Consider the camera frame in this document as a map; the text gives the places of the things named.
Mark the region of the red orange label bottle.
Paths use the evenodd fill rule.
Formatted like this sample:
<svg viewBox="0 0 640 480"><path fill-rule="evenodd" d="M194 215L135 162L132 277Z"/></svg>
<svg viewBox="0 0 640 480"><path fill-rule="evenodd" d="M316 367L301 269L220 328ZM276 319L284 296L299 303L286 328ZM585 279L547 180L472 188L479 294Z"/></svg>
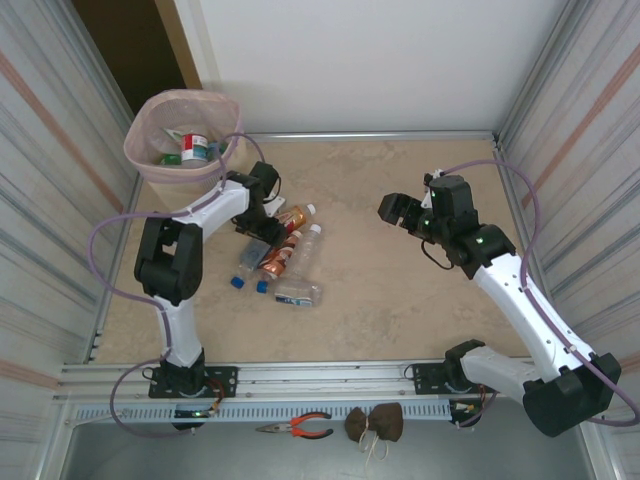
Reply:
<svg viewBox="0 0 640 480"><path fill-rule="evenodd" d="M276 219L285 227L287 234L291 234L294 231L303 231L315 214L314 204L296 205L278 214Z"/></svg>

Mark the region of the red label bottle red cap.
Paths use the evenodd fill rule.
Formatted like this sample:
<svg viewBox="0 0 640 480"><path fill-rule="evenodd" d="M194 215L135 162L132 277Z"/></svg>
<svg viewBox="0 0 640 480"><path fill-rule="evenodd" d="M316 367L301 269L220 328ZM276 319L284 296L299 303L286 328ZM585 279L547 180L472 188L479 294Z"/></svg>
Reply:
<svg viewBox="0 0 640 480"><path fill-rule="evenodd" d="M181 139L181 162L207 161L208 139L197 133L187 133Z"/></svg>

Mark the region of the crushed grey bottle blue cap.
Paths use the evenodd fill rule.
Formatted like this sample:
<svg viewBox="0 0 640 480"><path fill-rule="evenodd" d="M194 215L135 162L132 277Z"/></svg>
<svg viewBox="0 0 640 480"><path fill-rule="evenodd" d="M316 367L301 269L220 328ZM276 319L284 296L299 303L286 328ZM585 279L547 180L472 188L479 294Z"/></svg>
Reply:
<svg viewBox="0 0 640 480"><path fill-rule="evenodd" d="M271 252L272 246L258 239L251 239L242 250L238 265L231 276L230 284L242 289L256 278L261 262Z"/></svg>

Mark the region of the clear bottle white cap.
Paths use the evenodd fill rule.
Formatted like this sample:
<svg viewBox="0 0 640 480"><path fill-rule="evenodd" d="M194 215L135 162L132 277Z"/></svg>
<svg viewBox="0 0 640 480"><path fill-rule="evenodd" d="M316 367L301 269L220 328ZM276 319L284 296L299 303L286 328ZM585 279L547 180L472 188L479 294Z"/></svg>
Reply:
<svg viewBox="0 0 640 480"><path fill-rule="evenodd" d="M321 240L322 227L312 224L294 249L287 271L293 278L303 278L311 268Z"/></svg>

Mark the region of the brown orange label bottle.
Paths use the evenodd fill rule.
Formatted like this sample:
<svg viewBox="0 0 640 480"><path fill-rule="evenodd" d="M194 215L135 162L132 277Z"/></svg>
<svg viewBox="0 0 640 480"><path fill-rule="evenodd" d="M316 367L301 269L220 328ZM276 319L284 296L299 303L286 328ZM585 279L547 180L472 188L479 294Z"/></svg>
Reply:
<svg viewBox="0 0 640 480"><path fill-rule="evenodd" d="M295 247L302 238L302 233L294 230L274 253L268 254L258 267L258 281L269 284L280 277L286 269Z"/></svg>

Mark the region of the clear bottle blue white label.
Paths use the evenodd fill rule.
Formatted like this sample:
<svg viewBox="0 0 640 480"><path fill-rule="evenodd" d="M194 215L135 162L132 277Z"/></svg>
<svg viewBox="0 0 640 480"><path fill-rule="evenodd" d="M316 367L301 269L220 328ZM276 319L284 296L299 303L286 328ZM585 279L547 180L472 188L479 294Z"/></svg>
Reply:
<svg viewBox="0 0 640 480"><path fill-rule="evenodd" d="M322 297L322 287L306 280L259 281L256 292L270 294L279 303L304 307L317 306Z"/></svg>

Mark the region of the pink mesh waste bin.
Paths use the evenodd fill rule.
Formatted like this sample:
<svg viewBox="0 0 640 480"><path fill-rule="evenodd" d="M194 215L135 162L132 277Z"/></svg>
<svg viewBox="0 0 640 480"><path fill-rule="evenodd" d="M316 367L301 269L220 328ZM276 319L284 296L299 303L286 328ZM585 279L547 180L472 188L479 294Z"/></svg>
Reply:
<svg viewBox="0 0 640 480"><path fill-rule="evenodd" d="M143 180L159 197L160 207L176 211L213 189L220 180L220 161L159 164L164 154L181 155L181 143L173 142L164 128L197 133L208 142L226 141L221 155L229 170L244 171L246 147L240 105L220 93L193 89L167 90L151 97L135 116L124 141L124 153Z"/></svg>

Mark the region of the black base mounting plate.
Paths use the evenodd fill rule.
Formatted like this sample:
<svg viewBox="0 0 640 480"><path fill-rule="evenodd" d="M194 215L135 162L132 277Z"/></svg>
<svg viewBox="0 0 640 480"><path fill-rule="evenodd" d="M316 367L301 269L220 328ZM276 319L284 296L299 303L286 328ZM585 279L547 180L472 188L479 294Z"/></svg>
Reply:
<svg viewBox="0 0 640 480"><path fill-rule="evenodd" d="M238 373L237 367L165 365L146 369L143 376L150 381L148 396L152 399L215 399L236 396Z"/></svg>
<svg viewBox="0 0 640 480"><path fill-rule="evenodd" d="M493 392L489 387L481 387L469 381L459 365L448 361L414 363L409 370L417 395L472 395Z"/></svg>

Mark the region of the brown cloth bundle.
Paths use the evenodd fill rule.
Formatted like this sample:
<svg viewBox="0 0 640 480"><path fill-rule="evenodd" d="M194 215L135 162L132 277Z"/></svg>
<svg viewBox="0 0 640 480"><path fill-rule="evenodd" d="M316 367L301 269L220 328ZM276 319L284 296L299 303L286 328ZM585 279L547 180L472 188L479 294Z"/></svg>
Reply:
<svg viewBox="0 0 640 480"><path fill-rule="evenodd" d="M369 431L380 440L397 442L404 430L403 410L399 403L376 405L369 414L355 407L346 416L344 428L348 438L354 442L359 442Z"/></svg>

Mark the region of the brown wooden door frame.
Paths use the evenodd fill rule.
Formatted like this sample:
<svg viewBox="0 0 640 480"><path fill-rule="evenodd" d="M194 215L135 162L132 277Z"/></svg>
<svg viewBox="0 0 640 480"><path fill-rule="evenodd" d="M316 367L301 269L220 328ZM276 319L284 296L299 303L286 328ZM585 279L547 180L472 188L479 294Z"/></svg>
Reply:
<svg viewBox="0 0 640 480"><path fill-rule="evenodd" d="M154 0L154 3L186 87L189 89L201 89L202 83L191 54L175 0Z"/></svg>

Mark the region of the wide aluminium mounting rail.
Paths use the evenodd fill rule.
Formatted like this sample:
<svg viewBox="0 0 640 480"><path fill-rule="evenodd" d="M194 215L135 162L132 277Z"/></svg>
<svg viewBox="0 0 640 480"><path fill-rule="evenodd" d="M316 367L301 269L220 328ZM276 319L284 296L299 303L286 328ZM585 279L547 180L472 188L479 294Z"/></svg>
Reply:
<svg viewBox="0 0 640 480"><path fill-rule="evenodd" d="M235 402L403 400L415 398L409 360L239 363ZM69 365L53 394L57 402L105 403L127 364Z"/></svg>

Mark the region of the orange handled pliers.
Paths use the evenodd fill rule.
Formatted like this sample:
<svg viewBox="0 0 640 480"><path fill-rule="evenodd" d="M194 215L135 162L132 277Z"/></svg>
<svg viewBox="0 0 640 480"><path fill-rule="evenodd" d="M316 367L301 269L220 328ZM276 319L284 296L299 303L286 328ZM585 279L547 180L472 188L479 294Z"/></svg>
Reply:
<svg viewBox="0 0 640 480"><path fill-rule="evenodd" d="M332 415L320 411L308 412L303 415L293 417L288 422L273 423L258 427L256 431L270 434L289 433L292 437L303 438L306 440L320 440L332 435L334 430L329 428L318 432L309 432L300 427L300 425L307 420L319 419L331 420Z"/></svg>

